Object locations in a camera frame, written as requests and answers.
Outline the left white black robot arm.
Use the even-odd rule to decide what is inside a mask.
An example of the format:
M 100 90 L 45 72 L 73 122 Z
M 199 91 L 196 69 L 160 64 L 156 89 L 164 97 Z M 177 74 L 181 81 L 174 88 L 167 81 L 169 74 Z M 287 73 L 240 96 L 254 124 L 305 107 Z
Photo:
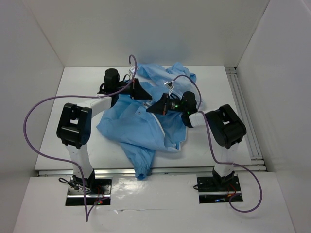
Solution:
M 56 135 L 66 146 L 71 161 L 80 166 L 73 169 L 73 182 L 86 194 L 92 193 L 96 188 L 95 171 L 87 151 L 92 118 L 113 107 L 119 99 L 119 94 L 129 95 L 134 100 L 152 100 L 137 78 L 131 77 L 128 81 L 121 81 L 118 71 L 114 68 L 105 71 L 104 83 L 100 85 L 99 94 L 105 94 L 105 97 L 79 104 L 65 104 L 56 130 Z

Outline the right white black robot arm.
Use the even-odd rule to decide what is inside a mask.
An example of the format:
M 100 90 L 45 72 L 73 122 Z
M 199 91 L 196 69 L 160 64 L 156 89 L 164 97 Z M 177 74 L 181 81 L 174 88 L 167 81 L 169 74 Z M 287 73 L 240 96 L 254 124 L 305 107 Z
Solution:
M 230 105 L 225 104 L 219 109 L 203 113 L 197 109 L 195 94 L 187 91 L 181 99 L 171 98 L 164 93 L 159 101 L 147 108 L 147 112 L 158 115 L 180 112 L 186 127 L 206 126 L 209 145 L 212 145 L 213 136 L 221 147 L 220 158 L 216 158 L 211 149 L 212 158 L 216 160 L 212 170 L 212 185 L 219 191 L 224 191 L 232 185 L 235 173 L 234 154 L 246 135 L 246 127 Z

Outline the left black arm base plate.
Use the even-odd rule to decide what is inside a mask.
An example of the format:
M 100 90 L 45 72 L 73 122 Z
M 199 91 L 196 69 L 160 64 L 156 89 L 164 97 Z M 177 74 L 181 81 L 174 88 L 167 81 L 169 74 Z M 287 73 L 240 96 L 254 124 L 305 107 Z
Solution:
M 67 191 L 67 197 L 70 198 L 82 198 L 83 197 L 83 185 L 75 184 L 73 178 L 70 179 L 70 182 L 74 185 L 74 187 L 69 186 Z M 95 183 L 92 187 L 86 186 L 86 197 L 87 198 L 96 198 L 96 197 L 110 197 L 112 189 L 112 179 L 111 178 L 103 178 L 103 179 L 95 179 Z

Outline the light blue zip jacket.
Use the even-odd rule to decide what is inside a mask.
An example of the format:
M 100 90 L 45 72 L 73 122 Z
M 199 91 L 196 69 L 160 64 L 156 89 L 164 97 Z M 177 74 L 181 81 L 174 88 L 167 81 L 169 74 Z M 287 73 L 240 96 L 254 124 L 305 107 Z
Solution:
M 187 91 L 195 96 L 197 109 L 205 103 L 195 85 L 197 78 L 181 63 L 169 68 L 156 64 L 139 64 L 137 74 L 147 79 L 142 87 L 156 103 L 167 94 L 165 82 L 173 82 L 173 94 L 181 97 Z M 134 166 L 135 176 L 143 180 L 148 175 L 156 151 L 178 153 L 181 143 L 187 139 L 187 129 L 181 113 L 169 111 L 165 115 L 147 111 L 148 106 L 129 96 L 119 97 L 116 104 L 105 110 L 97 125 L 102 136 L 117 142 Z

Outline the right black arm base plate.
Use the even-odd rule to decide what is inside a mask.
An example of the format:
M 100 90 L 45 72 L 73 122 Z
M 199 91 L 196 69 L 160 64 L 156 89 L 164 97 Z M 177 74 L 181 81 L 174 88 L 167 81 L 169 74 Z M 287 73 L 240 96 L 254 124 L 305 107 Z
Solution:
M 241 191 L 238 176 L 230 181 L 217 183 L 213 177 L 197 177 L 197 184 L 193 187 L 199 192 L 238 192 Z

